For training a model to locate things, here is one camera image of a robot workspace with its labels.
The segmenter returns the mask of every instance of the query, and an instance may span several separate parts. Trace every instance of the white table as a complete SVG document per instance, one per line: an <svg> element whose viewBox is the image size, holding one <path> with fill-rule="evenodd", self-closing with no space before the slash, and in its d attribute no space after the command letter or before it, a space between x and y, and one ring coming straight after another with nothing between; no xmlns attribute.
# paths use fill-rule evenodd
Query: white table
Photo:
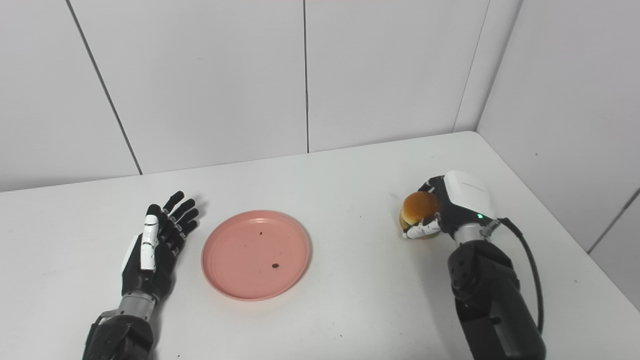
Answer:
<svg viewBox="0 0 640 360"><path fill-rule="evenodd" d="M147 205L181 189L204 215L157 309L157 360L470 359L447 274L453 241L403 240L397 224L404 197L450 169L485 181L528 239L547 359L637 359L640 313L475 133L0 193L0 357L79 359L90 324L120 301L120 265ZM283 295L240 302L207 284L200 251L251 209L297 219L312 258ZM535 316L518 240L503 228L493 239Z"/></svg>

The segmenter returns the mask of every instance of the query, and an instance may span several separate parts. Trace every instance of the white wall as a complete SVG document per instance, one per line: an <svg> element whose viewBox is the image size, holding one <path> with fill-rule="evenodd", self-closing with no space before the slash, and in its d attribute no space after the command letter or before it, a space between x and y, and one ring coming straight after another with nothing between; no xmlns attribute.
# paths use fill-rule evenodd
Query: white wall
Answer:
<svg viewBox="0 0 640 360"><path fill-rule="evenodd" d="M640 200L622 214L591 257L640 310Z"/></svg>
<svg viewBox="0 0 640 360"><path fill-rule="evenodd" d="M5 1L0 191L136 174L116 114L145 173L473 129L519 1L70 0L115 113L64 1Z"/></svg>
<svg viewBox="0 0 640 360"><path fill-rule="evenodd" d="M72 4L143 172L307 151L301 1Z"/></svg>
<svg viewBox="0 0 640 360"><path fill-rule="evenodd" d="M311 151L450 133L482 1L309 1Z"/></svg>
<svg viewBox="0 0 640 360"><path fill-rule="evenodd" d="M525 0L478 127L585 249L640 186L638 13Z"/></svg>
<svg viewBox="0 0 640 360"><path fill-rule="evenodd" d="M138 171L64 1L0 1L0 192Z"/></svg>

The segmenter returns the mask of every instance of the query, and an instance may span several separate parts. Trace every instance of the white robotic hand casing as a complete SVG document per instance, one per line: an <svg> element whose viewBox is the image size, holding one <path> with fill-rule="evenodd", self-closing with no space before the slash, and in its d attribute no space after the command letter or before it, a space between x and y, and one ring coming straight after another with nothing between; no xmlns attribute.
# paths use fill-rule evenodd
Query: white robotic hand casing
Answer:
<svg viewBox="0 0 640 360"><path fill-rule="evenodd" d="M495 218L489 191L478 178L459 170L444 175L444 183L451 203L488 218Z"/></svg>

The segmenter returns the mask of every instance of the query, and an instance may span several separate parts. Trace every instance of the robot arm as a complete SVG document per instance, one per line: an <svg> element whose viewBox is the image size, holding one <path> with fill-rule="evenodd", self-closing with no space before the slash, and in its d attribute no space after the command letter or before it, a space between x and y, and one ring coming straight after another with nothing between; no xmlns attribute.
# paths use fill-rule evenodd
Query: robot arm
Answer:
<svg viewBox="0 0 640 360"><path fill-rule="evenodd" d="M456 242L447 264L456 312L474 359L544 359L540 279L522 233L508 218L495 217L488 191L476 178L454 170L432 177L427 185L438 199L441 230ZM491 242L500 223L518 236L531 262L537 327L520 294L511 259Z"/></svg>
<svg viewBox="0 0 640 360"><path fill-rule="evenodd" d="M118 309L105 311L92 324L83 360L146 360L154 343L149 319L171 290L172 273L187 235L198 227L195 201L177 192L163 208L147 210L144 231L133 242L122 270Z"/></svg>

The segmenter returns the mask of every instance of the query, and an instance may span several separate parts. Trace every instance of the black cable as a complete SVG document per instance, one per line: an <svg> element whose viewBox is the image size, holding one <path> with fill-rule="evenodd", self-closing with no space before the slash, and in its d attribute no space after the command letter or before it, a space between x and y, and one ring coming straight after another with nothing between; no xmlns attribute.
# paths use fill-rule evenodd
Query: black cable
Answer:
<svg viewBox="0 0 640 360"><path fill-rule="evenodd" d="M536 266L536 260L533 258L533 254L531 253L531 249L529 248L529 244L527 240L524 240L524 235L518 229L518 227L511 222L509 218L499 218L500 223L504 224L511 232L520 240L524 251L527 253L527 258L529 259L529 264L531 265L531 272L533 273L533 282L536 285L536 298L538 300L538 331L542 334L542 328L545 323L545 310L543 307L543 298L542 298L542 285L540 284L540 275L538 274L538 267Z"/></svg>

